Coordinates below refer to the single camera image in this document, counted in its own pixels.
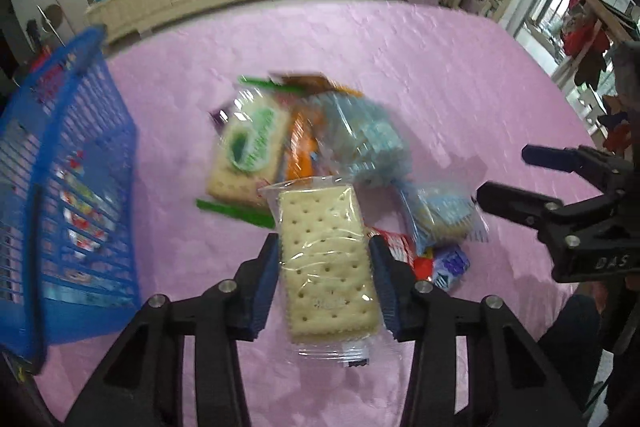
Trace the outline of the red peanut snack bag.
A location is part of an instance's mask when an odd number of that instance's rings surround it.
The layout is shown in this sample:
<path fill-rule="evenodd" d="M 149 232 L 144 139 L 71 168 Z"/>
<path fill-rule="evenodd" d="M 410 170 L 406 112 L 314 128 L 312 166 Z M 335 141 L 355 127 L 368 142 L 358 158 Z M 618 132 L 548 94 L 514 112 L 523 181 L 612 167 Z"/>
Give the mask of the red peanut snack bag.
<path fill-rule="evenodd" d="M 434 273 L 434 251 L 432 248 L 427 248 L 423 255 L 418 255 L 412 239 L 406 234 L 368 228 L 368 235 L 370 237 L 381 236 L 392 256 L 396 260 L 410 265 L 418 280 L 432 280 Z"/>

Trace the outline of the clear pack plain crackers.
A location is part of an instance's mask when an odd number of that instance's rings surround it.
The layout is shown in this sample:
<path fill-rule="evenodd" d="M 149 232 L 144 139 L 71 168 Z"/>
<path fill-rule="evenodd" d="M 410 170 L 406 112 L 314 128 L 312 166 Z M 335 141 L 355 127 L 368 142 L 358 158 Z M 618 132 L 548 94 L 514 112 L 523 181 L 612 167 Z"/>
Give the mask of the clear pack plain crackers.
<path fill-rule="evenodd" d="M 301 359 L 365 366 L 381 329 L 355 187 L 332 176 L 266 186 L 279 235 L 286 335 Z"/>

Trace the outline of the green label cracker pack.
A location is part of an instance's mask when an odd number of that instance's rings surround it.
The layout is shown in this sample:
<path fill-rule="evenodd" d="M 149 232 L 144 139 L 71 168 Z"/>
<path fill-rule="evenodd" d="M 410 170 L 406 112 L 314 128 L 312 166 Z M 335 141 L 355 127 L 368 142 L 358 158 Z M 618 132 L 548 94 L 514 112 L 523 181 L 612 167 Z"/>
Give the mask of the green label cracker pack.
<path fill-rule="evenodd" d="M 207 197 L 198 209 L 272 229 L 263 188 L 279 181 L 296 90 L 266 78 L 241 76 L 234 98 L 216 109 L 218 132 Z"/>

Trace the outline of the orange sausage snack pack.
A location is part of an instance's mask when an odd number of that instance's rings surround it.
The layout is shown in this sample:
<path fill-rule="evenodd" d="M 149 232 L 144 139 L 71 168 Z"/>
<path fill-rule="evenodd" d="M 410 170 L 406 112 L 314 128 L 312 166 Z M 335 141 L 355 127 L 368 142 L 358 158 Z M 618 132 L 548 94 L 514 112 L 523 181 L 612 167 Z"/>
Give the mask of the orange sausage snack pack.
<path fill-rule="evenodd" d="M 285 179 L 296 180 L 314 175 L 314 139 L 311 121 L 303 109 L 296 110 L 291 126 L 290 142 L 285 161 Z"/>

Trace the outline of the blue striped wafer pack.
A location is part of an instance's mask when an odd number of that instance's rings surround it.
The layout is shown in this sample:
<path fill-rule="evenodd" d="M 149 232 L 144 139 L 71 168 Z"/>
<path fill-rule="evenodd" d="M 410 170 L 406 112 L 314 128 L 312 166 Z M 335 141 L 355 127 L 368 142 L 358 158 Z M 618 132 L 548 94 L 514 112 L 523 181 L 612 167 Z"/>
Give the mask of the blue striped wafer pack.
<path fill-rule="evenodd" d="M 352 182 L 383 186 L 411 171 L 411 150 L 386 109 L 367 98 L 326 92 L 308 100 L 319 162 Z"/>

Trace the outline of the light blue cartoon snack bag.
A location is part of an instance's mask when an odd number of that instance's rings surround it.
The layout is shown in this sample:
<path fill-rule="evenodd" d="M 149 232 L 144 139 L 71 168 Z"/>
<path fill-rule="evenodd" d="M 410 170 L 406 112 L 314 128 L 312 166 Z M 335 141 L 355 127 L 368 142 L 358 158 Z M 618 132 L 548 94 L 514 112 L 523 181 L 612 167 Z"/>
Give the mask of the light blue cartoon snack bag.
<path fill-rule="evenodd" d="M 94 144 L 53 161 L 42 220 L 44 298 L 114 309 L 137 303 L 120 180 Z"/>

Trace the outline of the pink quilted tablecloth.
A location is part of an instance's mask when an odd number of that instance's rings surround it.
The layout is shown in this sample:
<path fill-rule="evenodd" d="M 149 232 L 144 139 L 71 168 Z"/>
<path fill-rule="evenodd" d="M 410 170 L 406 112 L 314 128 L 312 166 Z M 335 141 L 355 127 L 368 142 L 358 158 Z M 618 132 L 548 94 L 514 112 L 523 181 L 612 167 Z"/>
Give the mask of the pink quilted tablecloth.
<path fill-rule="evenodd" d="M 501 297 L 534 337 L 573 294 L 552 280 L 534 231 L 472 204 L 487 181 L 577 202 L 592 187 L 526 165 L 528 144 L 575 147 L 587 131 L 550 77 L 500 25 L 402 2 L 286 2 L 224 11 L 112 56 L 138 130 L 134 245 L 145 296 L 200 295 L 254 257 L 263 228 L 201 210 L 210 197 L 267 211 L 295 192 L 303 240 L 329 254 L 341 208 L 427 243 L 461 230 L 470 269 L 454 295 Z"/>

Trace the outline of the wooden drying rack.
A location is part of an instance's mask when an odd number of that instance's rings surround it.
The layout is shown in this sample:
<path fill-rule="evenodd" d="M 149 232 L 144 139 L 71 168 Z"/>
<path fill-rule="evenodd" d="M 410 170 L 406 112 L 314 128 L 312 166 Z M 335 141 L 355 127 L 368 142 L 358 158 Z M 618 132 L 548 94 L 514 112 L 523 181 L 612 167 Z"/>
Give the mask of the wooden drying rack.
<path fill-rule="evenodd" d="M 639 40 L 638 25 L 625 13 L 602 0 L 576 0 L 561 25 L 562 51 L 565 57 L 551 75 L 563 93 L 573 90 L 575 75 L 588 55 L 606 59 L 616 44 Z"/>

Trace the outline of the blue plastic basket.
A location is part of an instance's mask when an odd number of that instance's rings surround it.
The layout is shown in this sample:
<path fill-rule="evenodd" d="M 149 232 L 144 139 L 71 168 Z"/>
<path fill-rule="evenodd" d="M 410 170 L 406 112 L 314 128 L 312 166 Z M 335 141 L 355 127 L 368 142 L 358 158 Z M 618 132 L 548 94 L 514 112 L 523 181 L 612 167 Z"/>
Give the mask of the blue plastic basket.
<path fill-rule="evenodd" d="M 140 307 L 137 129 L 87 28 L 23 81 L 1 117 L 1 349 L 38 373 L 48 349 L 120 331 Z"/>

